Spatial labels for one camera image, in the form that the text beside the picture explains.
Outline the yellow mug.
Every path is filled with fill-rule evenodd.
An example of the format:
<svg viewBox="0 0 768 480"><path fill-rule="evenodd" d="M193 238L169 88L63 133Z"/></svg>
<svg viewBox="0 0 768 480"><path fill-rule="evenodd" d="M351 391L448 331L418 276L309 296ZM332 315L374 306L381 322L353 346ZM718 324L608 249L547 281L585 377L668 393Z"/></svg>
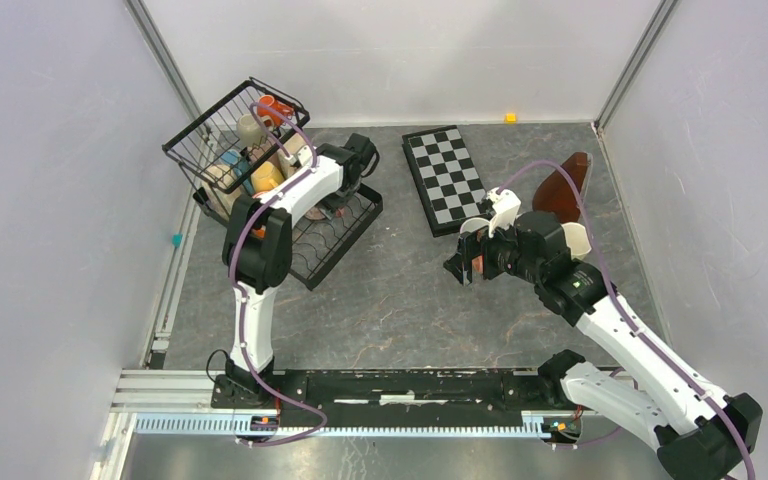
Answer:
<svg viewBox="0 0 768 480"><path fill-rule="evenodd" d="M573 260L583 261L592 251L592 244L587 228L577 222L561 224L566 245Z"/></svg>

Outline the pink floral mug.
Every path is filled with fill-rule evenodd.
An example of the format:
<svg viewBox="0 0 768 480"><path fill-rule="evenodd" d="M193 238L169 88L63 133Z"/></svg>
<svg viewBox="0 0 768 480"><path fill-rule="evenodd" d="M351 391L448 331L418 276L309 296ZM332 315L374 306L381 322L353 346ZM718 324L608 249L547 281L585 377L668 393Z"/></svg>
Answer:
<svg viewBox="0 0 768 480"><path fill-rule="evenodd" d="M304 217L310 221L330 221L334 218L342 218L345 215L346 207L342 206L336 209L315 206L309 209Z"/></svg>

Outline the salmon pink mug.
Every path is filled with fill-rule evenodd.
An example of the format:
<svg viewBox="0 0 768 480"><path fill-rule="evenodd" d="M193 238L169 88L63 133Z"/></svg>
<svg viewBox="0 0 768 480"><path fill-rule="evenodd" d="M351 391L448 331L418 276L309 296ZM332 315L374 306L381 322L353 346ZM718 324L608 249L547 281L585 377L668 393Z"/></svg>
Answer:
<svg viewBox="0 0 768 480"><path fill-rule="evenodd" d="M482 256L475 257L472 260L471 264L475 273L479 275L484 275L484 260Z"/></svg>

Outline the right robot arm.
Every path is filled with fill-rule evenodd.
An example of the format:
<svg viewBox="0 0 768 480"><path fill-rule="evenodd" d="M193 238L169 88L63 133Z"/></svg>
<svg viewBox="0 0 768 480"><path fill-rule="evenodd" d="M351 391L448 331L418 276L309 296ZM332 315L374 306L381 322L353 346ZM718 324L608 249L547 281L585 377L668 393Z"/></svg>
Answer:
<svg viewBox="0 0 768 480"><path fill-rule="evenodd" d="M486 280L507 274L531 284L549 311L600 345L637 383L563 351L541 367L537 392L545 405L571 402L600 413L649 446L673 479L727 479L738 465L754 478L758 402L747 393L727 394L679 358L599 268L572 255L554 214L526 212L506 227L469 219L444 267L463 285L475 270Z"/></svg>

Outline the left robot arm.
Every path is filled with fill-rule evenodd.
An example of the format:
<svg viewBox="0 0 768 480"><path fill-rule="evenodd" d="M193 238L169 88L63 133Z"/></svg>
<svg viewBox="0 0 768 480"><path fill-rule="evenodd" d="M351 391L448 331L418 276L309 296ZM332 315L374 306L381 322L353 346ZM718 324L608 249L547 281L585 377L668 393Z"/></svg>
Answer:
<svg viewBox="0 0 768 480"><path fill-rule="evenodd" d="M339 209L377 166L377 148L352 134L342 146L304 146L296 152L300 168L257 198L235 202L226 231L223 261L235 297L234 341L225 374L250 407L266 405L274 394L264 374L274 360L272 319L278 287L289 274L293 230L314 207Z"/></svg>

